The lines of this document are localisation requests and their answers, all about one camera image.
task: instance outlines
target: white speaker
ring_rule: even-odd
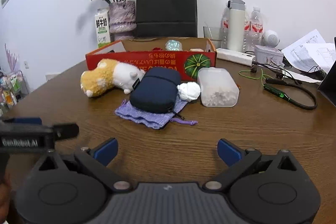
[[[280,38],[275,31],[267,30],[262,36],[262,45],[275,48],[280,42]]]

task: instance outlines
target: zipper pull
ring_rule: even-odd
[[[184,120],[184,117],[178,113],[176,113],[174,110],[172,110],[172,113],[175,114],[175,116],[179,117],[181,120]]]

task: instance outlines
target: yellow plush toy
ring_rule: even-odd
[[[114,59],[102,59],[97,68],[87,70],[81,76],[81,89],[88,97],[102,95],[113,86],[129,94],[133,90],[134,82],[142,80],[145,72],[136,66],[119,62]]]

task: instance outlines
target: paper document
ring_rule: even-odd
[[[289,74],[288,72],[283,70],[282,73],[285,76],[290,76],[290,74],[291,74],[294,77],[294,79],[300,80],[300,81],[303,81],[303,82],[308,82],[308,83],[320,83],[320,82],[322,82],[320,80],[315,80],[313,78],[310,78],[310,77],[305,76],[305,75],[298,74],[298,73],[293,72],[293,71],[290,71],[290,74]]]
[[[313,43],[325,43],[316,29],[284,48],[282,50],[283,55],[294,68],[309,71],[312,67],[317,66],[317,63],[309,55],[305,46]]]
[[[317,65],[328,73],[336,60],[335,44],[307,44],[305,47],[308,54],[313,58]]]

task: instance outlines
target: neckband earphones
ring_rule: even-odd
[[[278,80],[278,79],[273,79],[273,78],[266,78],[265,79],[265,84],[264,86],[264,90],[267,90],[268,92],[273,93],[274,95],[284,99],[287,102],[290,102],[291,104],[302,108],[302,109],[306,109],[306,110],[313,110],[315,108],[317,108],[317,101],[316,101],[316,97],[313,95],[313,93],[311,93],[309,90],[299,86],[299,85],[294,85],[294,84],[290,84],[285,82],[284,80]],[[297,88],[300,90],[303,90],[305,93],[307,93],[314,101],[314,105],[313,106],[306,106],[303,104],[300,104],[299,102],[296,102],[295,100],[291,99],[285,92],[283,92],[282,90],[279,90],[275,87],[272,87],[268,84],[273,84],[273,85],[284,85],[284,86],[291,86],[293,88]]]

